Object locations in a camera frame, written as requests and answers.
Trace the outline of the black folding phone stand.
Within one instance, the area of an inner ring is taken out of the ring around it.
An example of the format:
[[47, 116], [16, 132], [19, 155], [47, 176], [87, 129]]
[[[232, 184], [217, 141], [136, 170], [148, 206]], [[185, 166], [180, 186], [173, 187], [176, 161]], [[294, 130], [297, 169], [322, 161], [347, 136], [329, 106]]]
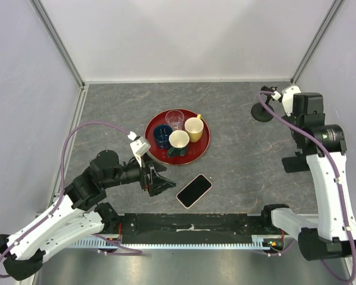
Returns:
[[310, 170], [306, 162], [306, 155], [300, 151], [296, 151], [293, 157], [282, 158], [281, 161], [286, 173], [308, 172]]

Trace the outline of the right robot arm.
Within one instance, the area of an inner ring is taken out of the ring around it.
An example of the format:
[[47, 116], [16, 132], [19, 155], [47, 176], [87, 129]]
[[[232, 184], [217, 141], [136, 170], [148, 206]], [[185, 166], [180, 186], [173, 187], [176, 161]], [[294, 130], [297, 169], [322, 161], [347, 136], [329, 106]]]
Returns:
[[316, 192], [318, 222], [294, 213], [287, 205], [267, 205], [262, 211], [260, 227], [265, 233], [282, 229], [299, 245], [308, 261], [352, 257], [356, 259], [356, 221], [348, 192], [346, 171], [347, 147], [339, 125], [325, 125], [323, 97], [319, 93], [290, 95], [291, 107], [285, 116], [268, 106], [270, 100], [284, 104], [277, 91], [258, 92], [266, 95], [261, 107], [271, 117], [291, 129], [298, 152], [282, 160], [287, 173], [310, 171]]

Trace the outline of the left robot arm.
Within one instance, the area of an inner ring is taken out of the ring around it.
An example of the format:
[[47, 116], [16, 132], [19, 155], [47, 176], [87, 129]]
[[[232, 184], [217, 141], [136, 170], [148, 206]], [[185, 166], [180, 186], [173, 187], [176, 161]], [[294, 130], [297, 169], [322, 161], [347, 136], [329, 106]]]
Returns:
[[137, 182], [153, 197], [176, 186], [160, 174], [166, 169], [147, 154], [120, 163], [115, 151], [99, 152], [44, 213], [15, 234], [0, 234], [0, 278], [25, 280], [75, 241], [114, 233], [122, 219], [103, 201], [106, 189]]

